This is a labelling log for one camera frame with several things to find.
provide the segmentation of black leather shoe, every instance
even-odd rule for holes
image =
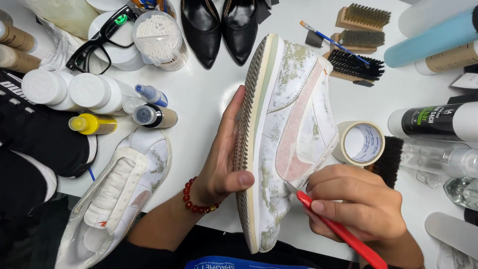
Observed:
[[[211,69],[221,45],[219,13],[211,0],[181,0],[181,22],[199,62]]]
[[[225,0],[222,10],[222,35],[232,58],[242,66],[256,41],[256,0]]]

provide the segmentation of masking tape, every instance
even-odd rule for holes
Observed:
[[[337,128],[340,142],[332,152],[336,159],[363,167],[374,163],[382,155],[385,137],[374,123],[342,122]]]

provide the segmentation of human hand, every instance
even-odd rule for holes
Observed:
[[[197,206],[210,206],[222,202],[229,194],[244,191],[254,184],[248,171],[233,172],[234,149],[238,123],[236,117],[246,95],[246,87],[239,86],[222,114],[216,138],[212,143],[206,163],[191,185],[190,201]]]
[[[342,242],[315,214],[343,224],[364,242],[396,239],[406,232],[402,195],[365,169],[340,164],[326,166],[310,176],[306,191],[314,201],[312,211],[304,211],[311,230],[318,235]]]

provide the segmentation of blue paintbrush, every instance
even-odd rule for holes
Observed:
[[[307,30],[310,30],[310,31],[316,33],[318,36],[320,36],[320,37],[322,37],[322,38],[324,38],[324,39],[330,41],[332,44],[334,44],[334,45],[336,45],[337,47],[339,47],[339,48],[345,50],[346,52],[352,54],[353,56],[357,57],[357,59],[359,59],[360,61],[362,61],[362,62],[365,63],[365,67],[366,67],[366,68],[369,68],[369,66],[370,66],[370,63],[369,63],[369,62],[367,62],[366,60],[360,58],[360,57],[357,56],[355,53],[349,51],[348,49],[346,49],[344,46],[342,46],[342,45],[339,44],[338,42],[335,42],[335,41],[333,41],[332,39],[328,38],[328,37],[325,36],[323,33],[317,31],[316,29],[312,28],[310,25],[306,24],[304,21],[300,21],[300,25],[302,25],[303,27],[305,27]]]

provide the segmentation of yellow bottle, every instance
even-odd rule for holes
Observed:
[[[83,113],[71,118],[68,125],[73,131],[84,135],[102,135],[114,132],[118,124],[111,116]]]

